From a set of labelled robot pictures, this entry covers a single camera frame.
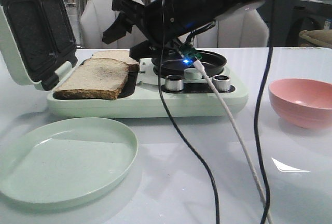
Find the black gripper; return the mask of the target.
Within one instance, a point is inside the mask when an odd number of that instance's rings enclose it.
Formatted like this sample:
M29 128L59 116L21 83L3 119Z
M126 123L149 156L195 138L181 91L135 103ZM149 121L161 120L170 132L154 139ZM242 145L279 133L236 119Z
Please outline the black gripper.
M210 23L219 7L220 0L155 0L146 6L133 0L113 0L112 10L119 15L103 32L102 42L110 44L131 34L135 25L147 40L130 48L129 56L153 58L154 46Z

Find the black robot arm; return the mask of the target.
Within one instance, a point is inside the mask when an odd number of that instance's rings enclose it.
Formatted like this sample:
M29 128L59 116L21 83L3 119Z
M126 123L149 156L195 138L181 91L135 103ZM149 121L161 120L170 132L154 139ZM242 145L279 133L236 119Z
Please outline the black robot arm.
M130 49L134 58L143 58L153 50L177 52L182 46L180 36L263 3L264 0L155 0L144 6L133 0L113 0L112 10L119 15L103 32L102 41L113 43L135 25L146 41Z

